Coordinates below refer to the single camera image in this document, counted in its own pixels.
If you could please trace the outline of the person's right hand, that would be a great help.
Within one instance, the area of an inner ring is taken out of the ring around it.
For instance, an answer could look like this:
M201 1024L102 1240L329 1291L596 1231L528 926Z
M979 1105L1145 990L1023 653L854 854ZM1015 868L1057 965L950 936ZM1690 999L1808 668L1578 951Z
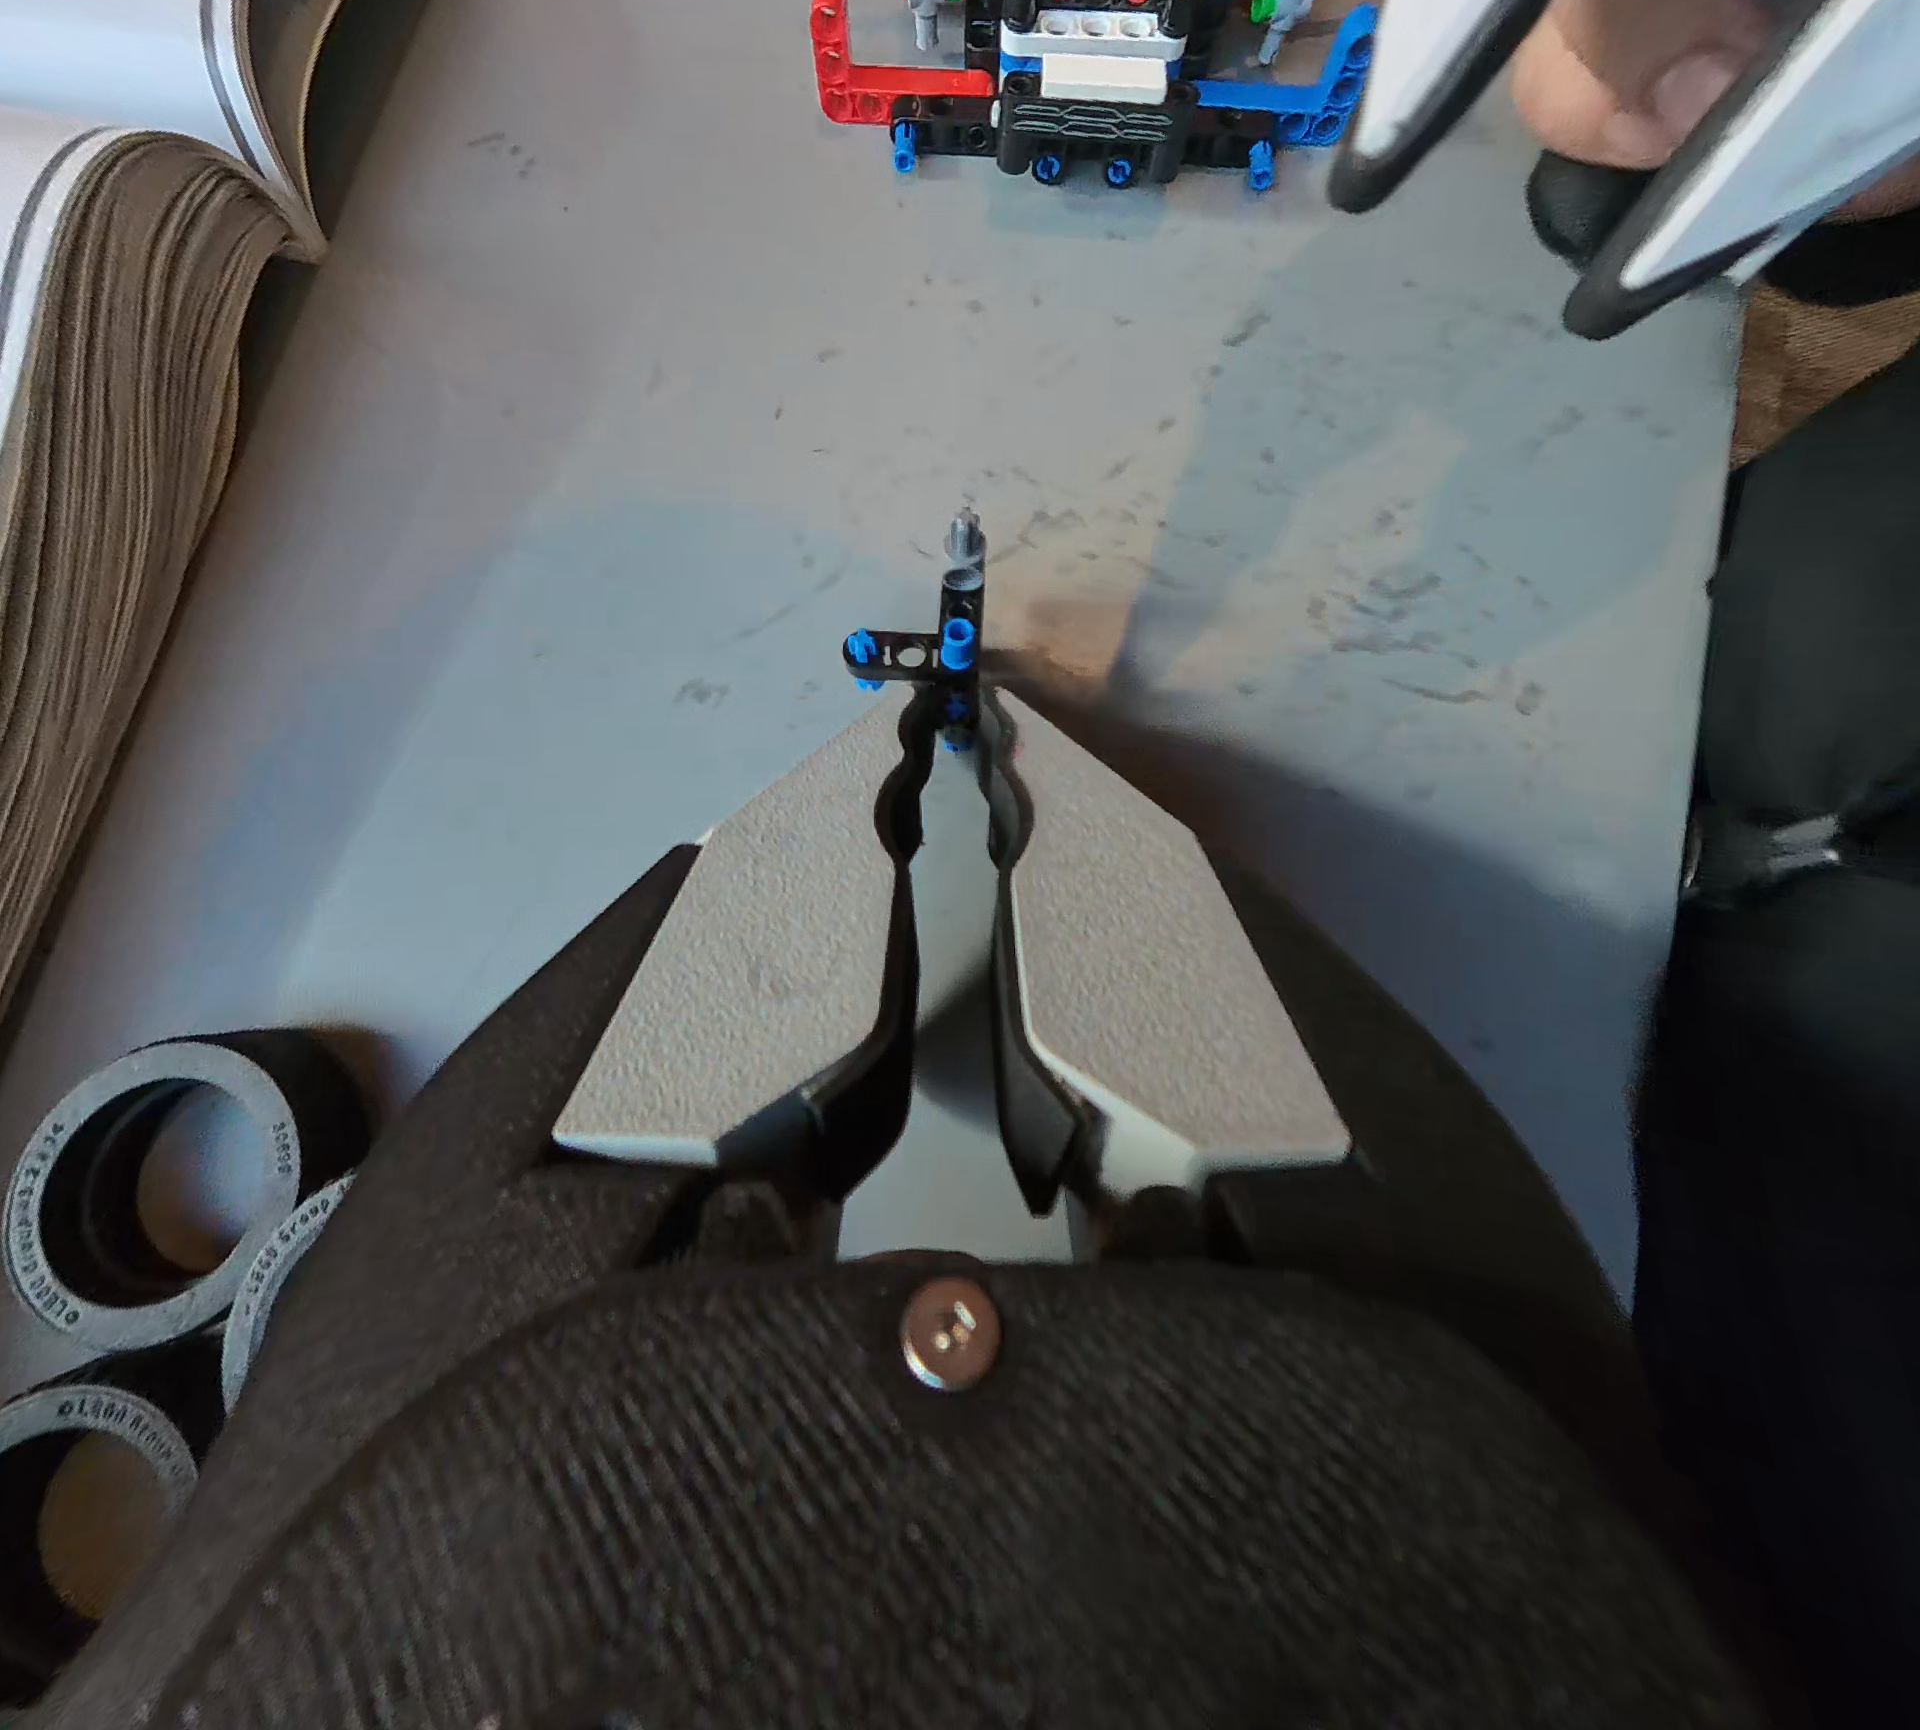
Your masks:
M1760 0L1551 0L1511 61L1544 149L1624 170L1665 162L1774 29Z

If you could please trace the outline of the person's dark clothing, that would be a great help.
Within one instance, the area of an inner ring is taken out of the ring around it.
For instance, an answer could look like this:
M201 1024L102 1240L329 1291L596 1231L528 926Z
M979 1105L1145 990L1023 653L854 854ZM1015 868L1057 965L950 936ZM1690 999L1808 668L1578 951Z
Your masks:
M1634 1328L1821 1726L1915 1726L1915 343L1727 498Z

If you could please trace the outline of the black brick piece with pins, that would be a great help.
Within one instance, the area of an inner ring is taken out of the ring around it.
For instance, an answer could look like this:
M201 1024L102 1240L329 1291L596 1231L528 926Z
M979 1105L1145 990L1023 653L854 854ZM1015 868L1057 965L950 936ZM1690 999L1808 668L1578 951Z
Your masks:
M973 750L979 722L979 666L984 621L986 537L971 504L947 525L939 615L930 633L852 628L843 666L866 692L904 683L930 701L941 745Z

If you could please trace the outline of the black rubber tyre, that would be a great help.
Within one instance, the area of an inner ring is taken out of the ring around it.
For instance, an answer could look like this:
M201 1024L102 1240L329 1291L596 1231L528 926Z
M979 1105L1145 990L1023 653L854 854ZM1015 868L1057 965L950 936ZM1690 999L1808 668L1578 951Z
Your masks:
M345 1177L324 1184L298 1203L274 1226L257 1256L244 1273L222 1328L220 1393L226 1416L235 1410L241 1398L241 1390L267 1332L282 1288L314 1243L324 1234L327 1220L338 1214L354 1179L357 1169L349 1169Z
M156 1555L197 1460L136 1393L42 1388L3 1410L3 1695L31 1701Z
M164 1256L139 1221L136 1172L160 1120L219 1091L263 1145L263 1192L211 1271ZM93 1352L152 1350L235 1302L274 1231L370 1148L374 1102L301 1030L245 1030L139 1047L71 1089L12 1167L4 1263L20 1303Z

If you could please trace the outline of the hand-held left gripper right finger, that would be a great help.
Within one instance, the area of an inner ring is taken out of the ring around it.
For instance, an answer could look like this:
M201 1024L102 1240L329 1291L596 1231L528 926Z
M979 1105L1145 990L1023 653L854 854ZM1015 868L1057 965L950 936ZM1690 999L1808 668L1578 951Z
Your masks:
M979 696L996 1115L1022 1199L1096 1263L1142 1194L1324 1177L1351 1135L1195 834L1015 694Z

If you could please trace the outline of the open instruction booklet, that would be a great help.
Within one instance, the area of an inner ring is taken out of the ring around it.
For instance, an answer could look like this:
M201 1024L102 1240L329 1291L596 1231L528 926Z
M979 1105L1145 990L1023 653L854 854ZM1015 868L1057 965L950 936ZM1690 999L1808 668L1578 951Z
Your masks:
M346 2L3 0L4 1002L225 489L261 272L326 254Z

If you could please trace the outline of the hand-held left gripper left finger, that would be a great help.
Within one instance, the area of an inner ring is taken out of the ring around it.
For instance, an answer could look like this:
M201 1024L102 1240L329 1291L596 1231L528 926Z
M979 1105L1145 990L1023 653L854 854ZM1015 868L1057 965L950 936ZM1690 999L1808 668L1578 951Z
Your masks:
M910 1105L925 713L878 692L707 832L550 1139L571 1157L763 1180L806 1252Z

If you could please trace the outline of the grey desk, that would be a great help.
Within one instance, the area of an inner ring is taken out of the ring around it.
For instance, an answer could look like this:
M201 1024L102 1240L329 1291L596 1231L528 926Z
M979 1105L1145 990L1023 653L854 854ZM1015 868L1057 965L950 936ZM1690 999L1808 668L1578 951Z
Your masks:
M400 1098L838 732L971 500L1019 692L1312 915L1606 1275L1741 303L1610 345L1487 97L1397 197L907 179L806 0L431 0L7 1059L150 1039Z

